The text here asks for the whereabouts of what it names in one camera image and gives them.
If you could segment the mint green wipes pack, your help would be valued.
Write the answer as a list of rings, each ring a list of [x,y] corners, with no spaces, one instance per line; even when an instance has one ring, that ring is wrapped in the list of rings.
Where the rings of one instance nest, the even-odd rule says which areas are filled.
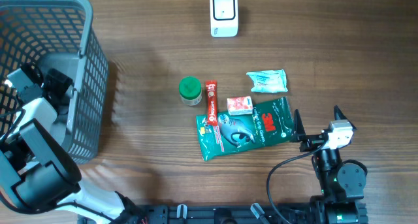
[[[253,81],[251,92],[255,93],[286,93],[287,75],[283,69],[252,71],[247,76]]]

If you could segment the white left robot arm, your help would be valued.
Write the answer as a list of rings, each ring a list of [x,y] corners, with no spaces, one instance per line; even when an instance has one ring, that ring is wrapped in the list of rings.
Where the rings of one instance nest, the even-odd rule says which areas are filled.
[[[22,107],[1,137],[1,202],[19,214],[73,212],[81,223],[142,223],[141,210],[116,191],[85,182],[76,163],[48,132],[57,116],[43,97],[47,81],[63,96],[72,80],[52,69],[47,76],[26,63],[7,76]]]

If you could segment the red sachet stick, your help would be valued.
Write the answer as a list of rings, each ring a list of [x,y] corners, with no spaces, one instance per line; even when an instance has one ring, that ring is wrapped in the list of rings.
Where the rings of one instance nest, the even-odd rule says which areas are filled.
[[[207,96],[207,124],[217,126],[217,82],[215,80],[209,80],[206,82],[206,96]]]

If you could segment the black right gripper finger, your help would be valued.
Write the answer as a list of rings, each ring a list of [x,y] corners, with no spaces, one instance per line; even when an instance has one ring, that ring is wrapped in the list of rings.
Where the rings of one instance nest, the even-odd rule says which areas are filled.
[[[306,139],[306,132],[304,130],[304,126],[300,117],[299,110],[296,109],[294,111],[293,116],[293,132],[291,134],[291,142],[302,142]]]
[[[334,106],[334,119],[335,120],[347,120],[350,124],[351,124],[351,126],[352,126],[352,128],[353,128],[353,130],[356,130],[357,128],[352,124],[352,122],[351,121],[349,121],[348,119],[347,119],[347,117],[343,114],[343,112],[340,110],[340,108],[338,107],[338,105],[335,105]]]

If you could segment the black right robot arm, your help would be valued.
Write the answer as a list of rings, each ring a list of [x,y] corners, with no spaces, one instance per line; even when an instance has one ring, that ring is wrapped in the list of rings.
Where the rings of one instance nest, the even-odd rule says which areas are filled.
[[[340,149],[351,144],[357,128],[334,107],[334,120],[316,135],[304,130],[300,113],[294,112],[292,142],[299,142],[301,152],[311,155],[311,162],[322,194],[312,196],[310,211],[312,223],[367,224],[364,188],[368,170],[354,159],[342,160]]]

